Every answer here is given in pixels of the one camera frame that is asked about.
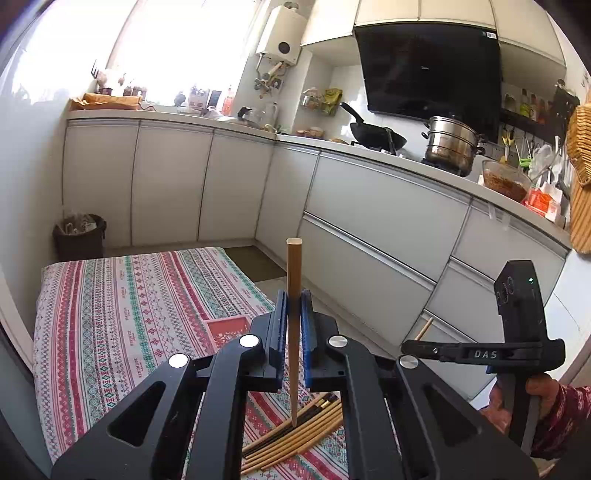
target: wok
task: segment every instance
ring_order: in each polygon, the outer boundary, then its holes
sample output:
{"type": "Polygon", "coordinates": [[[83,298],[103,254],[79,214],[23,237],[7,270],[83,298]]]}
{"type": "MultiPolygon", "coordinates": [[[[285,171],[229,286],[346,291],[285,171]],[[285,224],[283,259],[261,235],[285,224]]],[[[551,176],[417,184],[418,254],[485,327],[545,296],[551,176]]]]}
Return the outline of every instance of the wok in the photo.
{"type": "Polygon", "coordinates": [[[396,150],[399,150],[406,144],[406,138],[398,135],[391,128],[366,124],[363,118],[361,118],[361,115],[348,103],[342,102],[340,105],[357,120],[350,125],[351,133],[355,137],[355,140],[364,147],[379,148],[380,150],[386,150],[396,155],[396,150]]]}

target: white circular marker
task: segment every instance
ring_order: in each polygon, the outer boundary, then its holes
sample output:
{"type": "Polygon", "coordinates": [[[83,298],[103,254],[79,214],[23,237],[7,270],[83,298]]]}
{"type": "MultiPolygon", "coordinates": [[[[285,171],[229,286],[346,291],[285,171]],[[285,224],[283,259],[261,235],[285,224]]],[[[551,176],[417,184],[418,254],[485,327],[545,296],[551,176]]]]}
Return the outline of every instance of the white circular marker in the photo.
{"type": "Polygon", "coordinates": [[[329,345],[335,348],[343,348],[349,341],[342,335],[333,335],[329,338],[329,345]]]}
{"type": "Polygon", "coordinates": [[[182,368],[189,363],[189,357],[184,353],[175,353],[168,359],[168,364],[173,368],[182,368]]]}
{"type": "Polygon", "coordinates": [[[252,348],[257,346],[259,339],[256,335],[242,335],[240,337],[240,345],[244,348],[252,348]]]}
{"type": "Polygon", "coordinates": [[[418,359],[412,355],[404,355],[400,357],[399,362],[402,367],[408,368],[409,370],[418,367],[418,359]]]}

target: white tile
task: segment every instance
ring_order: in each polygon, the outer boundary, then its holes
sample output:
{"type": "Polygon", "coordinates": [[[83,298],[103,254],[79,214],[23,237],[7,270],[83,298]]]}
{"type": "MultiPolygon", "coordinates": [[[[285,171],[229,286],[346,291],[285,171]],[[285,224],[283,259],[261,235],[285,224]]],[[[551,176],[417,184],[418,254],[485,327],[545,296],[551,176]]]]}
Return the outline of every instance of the white tile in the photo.
{"type": "Polygon", "coordinates": [[[572,315],[582,333],[591,333],[591,257],[579,255],[574,250],[566,259],[554,294],[572,315]]]}
{"type": "Polygon", "coordinates": [[[558,297],[552,294],[544,308],[548,338],[562,338],[566,345],[566,360],[561,367],[548,372],[553,378],[559,379],[574,361],[581,350],[584,338],[570,313],[564,308],[558,297]]]}

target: red sleeve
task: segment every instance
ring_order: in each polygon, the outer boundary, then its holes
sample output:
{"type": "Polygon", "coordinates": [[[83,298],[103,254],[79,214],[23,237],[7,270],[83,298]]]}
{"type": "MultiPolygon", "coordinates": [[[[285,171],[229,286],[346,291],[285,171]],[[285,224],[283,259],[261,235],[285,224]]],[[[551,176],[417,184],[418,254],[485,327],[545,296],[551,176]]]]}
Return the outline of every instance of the red sleeve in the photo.
{"type": "Polygon", "coordinates": [[[591,414],[591,387],[561,385],[556,401],[535,431],[531,456],[552,460],[559,458],[591,414]]]}

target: trash can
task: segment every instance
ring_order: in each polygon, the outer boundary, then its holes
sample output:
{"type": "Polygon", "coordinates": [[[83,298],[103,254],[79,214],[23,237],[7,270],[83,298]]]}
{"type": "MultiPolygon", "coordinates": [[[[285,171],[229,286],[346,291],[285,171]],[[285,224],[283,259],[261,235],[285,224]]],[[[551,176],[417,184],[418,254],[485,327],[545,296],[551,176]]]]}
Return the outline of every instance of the trash can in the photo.
{"type": "Polygon", "coordinates": [[[103,239],[107,222],[98,215],[89,214],[96,223],[90,232],[67,234],[56,225],[53,228],[53,241],[56,246],[57,259],[60,262],[72,260],[89,260],[103,258],[103,239]]]}

